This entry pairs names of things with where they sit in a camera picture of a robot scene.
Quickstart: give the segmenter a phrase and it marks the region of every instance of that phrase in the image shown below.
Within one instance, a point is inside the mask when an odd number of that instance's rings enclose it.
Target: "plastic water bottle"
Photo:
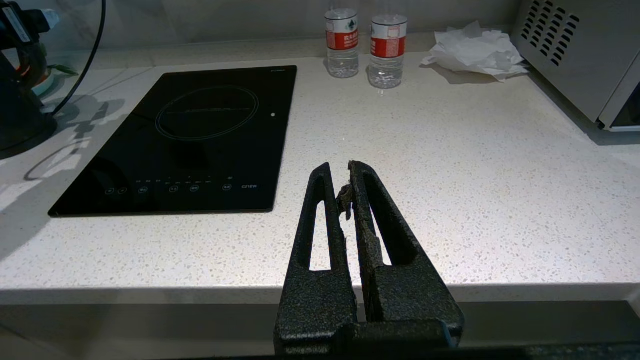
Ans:
[[[350,78],[358,74],[358,10],[353,7],[332,8],[326,12],[326,59],[329,74]]]
[[[395,88],[402,82],[407,18],[402,0],[380,0],[371,19],[369,83]]]

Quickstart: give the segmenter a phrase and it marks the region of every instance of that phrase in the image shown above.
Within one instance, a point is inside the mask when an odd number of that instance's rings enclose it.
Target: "black cable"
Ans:
[[[95,37],[95,43],[93,43],[93,49],[91,49],[91,54],[89,55],[89,59],[86,61],[84,70],[82,71],[82,74],[80,74],[80,77],[74,84],[74,87],[71,88],[71,91],[69,92],[69,94],[67,94],[67,96],[62,100],[62,102],[60,102],[56,106],[56,108],[53,110],[53,112],[49,114],[49,116],[51,117],[55,116],[55,114],[57,114],[62,109],[62,107],[64,107],[64,105],[66,105],[69,102],[71,97],[74,95],[74,93],[80,86],[80,83],[82,83],[82,80],[86,76],[86,73],[89,71],[89,68],[91,67],[91,63],[93,62],[93,58],[95,57],[95,53],[98,52],[98,47],[100,46],[100,40],[102,39],[102,32],[104,32],[104,19],[106,17],[106,12],[107,12],[107,1],[102,0],[102,12],[100,14],[100,26],[98,27],[98,35],[96,35]]]

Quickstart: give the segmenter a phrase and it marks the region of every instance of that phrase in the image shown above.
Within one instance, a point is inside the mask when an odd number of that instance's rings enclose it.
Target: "induction cooktop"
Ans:
[[[162,75],[49,215],[271,211],[296,71]]]

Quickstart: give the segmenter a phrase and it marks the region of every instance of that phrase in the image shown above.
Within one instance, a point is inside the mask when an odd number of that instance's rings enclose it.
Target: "backsplash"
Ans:
[[[23,9],[52,8],[61,21],[42,41],[50,51],[90,49],[99,0],[21,0]],[[103,49],[239,40],[321,38],[329,0],[107,0]],[[409,32],[482,26],[510,28],[520,0],[408,0]],[[360,1],[363,25],[373,0]]]

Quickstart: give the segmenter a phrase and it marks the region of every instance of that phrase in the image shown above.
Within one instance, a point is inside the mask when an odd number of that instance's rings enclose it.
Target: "kitchen counter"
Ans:
[[[328,161],[339,190],[349,160],[377,171],[459,301],[638,294],[640,135],[572,120],[534,77],[498,83],[423,56],[384,91],[365,56],[351,79],[321,58],[89,72],[53,138],[0,160],[0,304],[277,303],[309,174]],[[273,212],[47,216],[162,73],[273,65],[298,66]],[[341,223],[361,296],[353,220]],[[314,268],[328,262],[318,244]]]

